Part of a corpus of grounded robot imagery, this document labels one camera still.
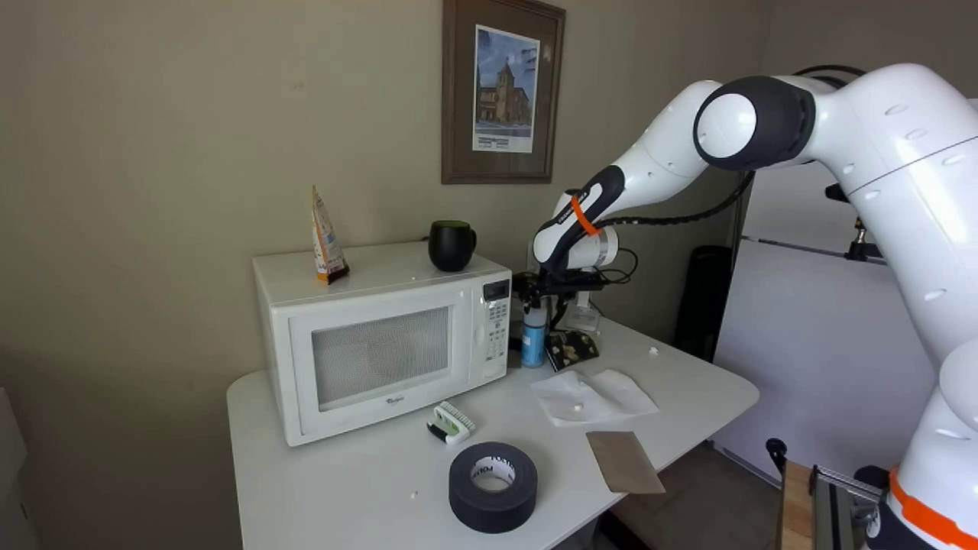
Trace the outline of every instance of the black mug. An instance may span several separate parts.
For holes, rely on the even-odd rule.
[[[433,219],[428,258],[441,272],[462,272],[477,251],[477,234],[462,219]]]

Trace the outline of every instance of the microwave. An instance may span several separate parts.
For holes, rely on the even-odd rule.
[[[424,243],[346,249],[321,285],[313,253],[258,258],[259,317],[285,442],[359,430],[508,373],[510,270],[438,272]]]

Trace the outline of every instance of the cardboard piece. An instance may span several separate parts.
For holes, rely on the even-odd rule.
[[[594,459],[611,491],[664,495],[667,486],[632,430],[587,430]]]
[[[783,484],[783,528],[779,528],[779,546],[783,550],[812,550],[812,495],[811,495],[811,467],[800,467],[795,463],[786,464],[786,484]]]

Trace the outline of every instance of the black tape roll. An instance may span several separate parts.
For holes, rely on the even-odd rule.
[[[448,502],[477,531],[514,531],[539,505],[539,467],[508,442],[467,447],[451,463]]]

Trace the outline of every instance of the white cloth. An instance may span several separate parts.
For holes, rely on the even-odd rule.
[[[602,424],[658,414],[653,402],[624,373],[582,375],[566,371],[533,386],[544,415],[555,428]]]

